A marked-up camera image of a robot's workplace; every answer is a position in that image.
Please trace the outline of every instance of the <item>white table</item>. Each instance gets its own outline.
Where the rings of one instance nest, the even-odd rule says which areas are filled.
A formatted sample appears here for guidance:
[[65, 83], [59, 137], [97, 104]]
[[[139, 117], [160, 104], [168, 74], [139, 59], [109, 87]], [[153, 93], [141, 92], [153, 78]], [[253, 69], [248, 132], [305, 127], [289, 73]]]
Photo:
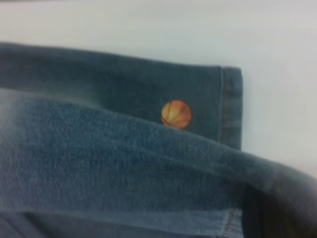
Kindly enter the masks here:
[[0, 41], [241, 67], [243, 150], [317, 177], [317, 1], [0, 4]]

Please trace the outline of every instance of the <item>orange basketball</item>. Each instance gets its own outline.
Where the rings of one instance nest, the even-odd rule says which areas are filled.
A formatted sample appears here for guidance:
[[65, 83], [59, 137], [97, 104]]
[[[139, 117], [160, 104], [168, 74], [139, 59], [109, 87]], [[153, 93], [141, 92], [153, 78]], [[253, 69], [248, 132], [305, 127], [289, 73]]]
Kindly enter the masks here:
[[164, 125], [176, 128], [185, 128], [192, 119], [190, 107], [180, 100], [173, 100], [165, 104], [162, 109], [161, 119]]

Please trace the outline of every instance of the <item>stitching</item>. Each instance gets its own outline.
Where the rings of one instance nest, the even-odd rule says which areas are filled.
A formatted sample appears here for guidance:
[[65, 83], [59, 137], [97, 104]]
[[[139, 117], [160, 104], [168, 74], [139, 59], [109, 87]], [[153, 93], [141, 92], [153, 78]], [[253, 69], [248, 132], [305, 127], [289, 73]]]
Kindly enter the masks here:
[[227, 97], [228, 97], [228, 72], [223, 70], [223, 94], [222, 94], [222, 129], [221, 129], [221, 143], [223, 144], [227, 138], [226, 125], [227, 125]]
[[232, 209], [232, 210], [230, 211], [230, 215], [229, 215], [229, 218], [228, 218], [228, 222], [227, 222], [226, 226], [224, 227], [223, 233], [221, 234], [221, 236], [226, 235], [226, 233], [229, 231], [230, 225], [232, 224], [232, 221], [233, 221], [233, 219], [234, 219], [235, 213], [236, 213], [236, 209]]

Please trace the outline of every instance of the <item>folded denim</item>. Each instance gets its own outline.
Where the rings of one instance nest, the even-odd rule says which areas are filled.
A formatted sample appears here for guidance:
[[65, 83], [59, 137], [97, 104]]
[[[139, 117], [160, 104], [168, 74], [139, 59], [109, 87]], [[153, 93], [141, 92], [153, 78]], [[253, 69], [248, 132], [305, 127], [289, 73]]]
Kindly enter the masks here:
[[[250, 206], [257, 201], [253, 190], [285, 211], [287, 228], [294, 228], [295, 235], [316, 234], [316, 180], [237, 150], [241, 143], [239, 70], [173, 65], [170, 76], [164, 71], [168, 64], [163, 63], [1, 47], [1, 237], [247, 238], [252, 237], [253, 227], [248, 226], [246, 214], [251, 210], [253, 220], [261, 217]], [[80, 63], [69, 63], [71, 58], [54, 66], [66, 56], [76, 61], [81, 54], [83, 67], [91, 68], [81, 71]], [[103, 56], [115, 62], [104, 72]], [[113, 96], [99, 100], [102, 93], [92, 89], [98, 84], [83, 83], [89, 82], [88, 75], [107, 81], [108, 87], [102, 87]], [[147, 81], [150, 75], [155, 80]], [[212, 75], [212, 83], [200, 81]], [[185, 80], [181, 87], [186, 93], [177, 92], [179, 83], [166, 92], [178, 78]], [[127, 83], [125, 88], [116, 80], [142, 83]], [[194, 86], [193, 80], [203, 86]], [[198, 115], [188, 131], [162, 125], [164, 103], [174, 96], [185, 100], [189, 94], [186, 101], [197, 108]]]

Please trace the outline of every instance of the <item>faded denim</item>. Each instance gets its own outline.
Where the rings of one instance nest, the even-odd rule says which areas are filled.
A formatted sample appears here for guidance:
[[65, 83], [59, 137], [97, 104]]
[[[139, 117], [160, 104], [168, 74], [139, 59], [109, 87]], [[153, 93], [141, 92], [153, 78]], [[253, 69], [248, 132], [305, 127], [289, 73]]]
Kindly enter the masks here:
[[[12, 45], [1, 51], [1, 237], [316, 234], [316, 180], [238, 150], [239, 70]], [[109, 85], [90, 84], [96, 78]], [[185, 93], [172, 83], [179, 78]], [[188, 131], [159, 121], [174, 94], [197, 108]]]

